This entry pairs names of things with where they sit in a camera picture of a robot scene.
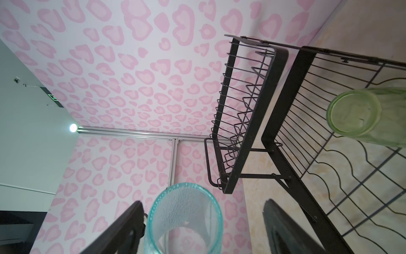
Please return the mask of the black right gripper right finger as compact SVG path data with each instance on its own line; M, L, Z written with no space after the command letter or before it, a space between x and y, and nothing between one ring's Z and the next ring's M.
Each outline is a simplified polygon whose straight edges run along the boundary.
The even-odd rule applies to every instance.
M326 253L274 200L265 202L263 218L273 254Z

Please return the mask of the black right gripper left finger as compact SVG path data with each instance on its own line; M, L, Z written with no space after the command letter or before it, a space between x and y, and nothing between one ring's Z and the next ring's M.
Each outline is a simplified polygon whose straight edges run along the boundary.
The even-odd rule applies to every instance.
M144 237L146 213L140 201L134 202L83 254L136 254Z

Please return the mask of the yellow-green clear cup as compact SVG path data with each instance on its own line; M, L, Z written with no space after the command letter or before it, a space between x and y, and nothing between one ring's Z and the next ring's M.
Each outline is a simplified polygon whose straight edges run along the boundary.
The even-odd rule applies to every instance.
M337 134L371 144L406 147L406 89L365 88L336 96L326 120Z

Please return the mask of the aluminium frame left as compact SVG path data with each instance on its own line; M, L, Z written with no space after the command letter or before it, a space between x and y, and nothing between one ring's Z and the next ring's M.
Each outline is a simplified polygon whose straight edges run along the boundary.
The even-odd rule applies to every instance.
M111 137L127 137L132 139L142 140L168 140L171 141L171 156L170 166L168 172L168 183L166 187L170 187L174 184L176 162L178 157L178 145L180 142L206 142L208 137L202 135L192 134L178 134L178 133L161 133L161 132L148 132L148 131L134 131L124 129L109 129L99 127L78 127L77 132L79 134L87 135L102 135Z

